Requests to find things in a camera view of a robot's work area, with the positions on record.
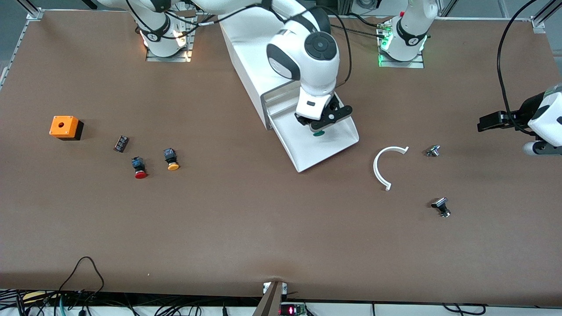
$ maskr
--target brown tabletop surface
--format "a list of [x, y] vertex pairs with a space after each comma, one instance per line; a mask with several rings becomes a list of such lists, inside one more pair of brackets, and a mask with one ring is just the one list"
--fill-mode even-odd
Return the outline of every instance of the brown tabletop surface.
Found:
[[[56, 289], [89, 255], [107, 291], [257, 296], [281, 279], [307, 299], [561, 305], [560, 157], [526, 156], [522, 133], [476, 129], [503, 108], [504, 26], [436, 21], [421, 70], [379, 68], [374, 39], [350, 33], [353, 73], [337, 92], [359, 143], [299, 174], [217, 25], [197, 31], [191, 63], [145, 62], [128, 14], [46, 12], [0, 93], [0, 288]], [[514, 109], [560, 80], [528, 22], [502, 60]], [[49, 136], [54, 115], [82, 120], [83, 139]], [[425, 157], [434, 144], [441, 156]], [[373, 159], [388, 146], [410, 149], [380, 158], [386, 192]], [[134, 156], [148, 178], [133, 177]], [[443, 196], [447, 219], [429, 207]], [[98, 282], [84, 263], [65, 288]]]

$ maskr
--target red button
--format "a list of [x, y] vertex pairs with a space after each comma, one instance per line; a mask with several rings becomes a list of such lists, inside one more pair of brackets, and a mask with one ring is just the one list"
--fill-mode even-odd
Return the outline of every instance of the red button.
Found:
[[144, 172], [144, 171], [139, 171], [139, 172], [135, 173], [135, 178], [137, 178], [137, 179], [144, 179], [144, 178], [146, 178], [146, 175], [147, 175], [146, 172]]

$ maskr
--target orange box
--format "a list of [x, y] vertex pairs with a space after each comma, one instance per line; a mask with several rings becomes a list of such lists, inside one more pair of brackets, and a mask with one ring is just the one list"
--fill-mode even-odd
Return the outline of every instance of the orange box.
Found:
[[49, 135], [62, 141], [79, 141], [82, 137], [84, 123], [74, 116], [59, 115], [53, 117]]

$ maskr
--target white curved handle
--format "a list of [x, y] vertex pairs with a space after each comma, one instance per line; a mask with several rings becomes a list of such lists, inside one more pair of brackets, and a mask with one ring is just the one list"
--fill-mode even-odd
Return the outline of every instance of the white curved handle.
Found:
[[387, 151], [396, 151], [396, 152], [399, 152], [399, 153], [401, 153], [401, 154], [405, 154], [406, 151], [408, 151], [408, 148], [409, 148], [409, 147], [402, 148], [402, 147], [397, 147], [397, 146], [387, 147], [387, 148], [381, 150], [381, 151], [377, 154], [377, 156], [375, 157], [375, 161], [373, 161], [373, 171], [375, 171], [375, 176], [377, 177], [377, 179], [378, 179], [383, 185], [386, 186], [386, 191], [390, 190], [390, 186], [392, 185], [392, 183], [386, 181], [386, 180], [383, 178], [383, 176], [380, 175], [379, 166], [378, 166], [380, 155], [381, 155], [382, 153], [384, 153], [384, 152], [387, 152]]

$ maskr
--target screw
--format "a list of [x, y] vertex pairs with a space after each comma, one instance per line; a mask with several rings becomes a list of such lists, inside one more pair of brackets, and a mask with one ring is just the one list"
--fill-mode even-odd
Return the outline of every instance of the screw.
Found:
[[441, 148], [440, 145], [432, 146], [425, 152], [425, 155], [428, 157], [437, 157], [439, 156], [439, 148]]

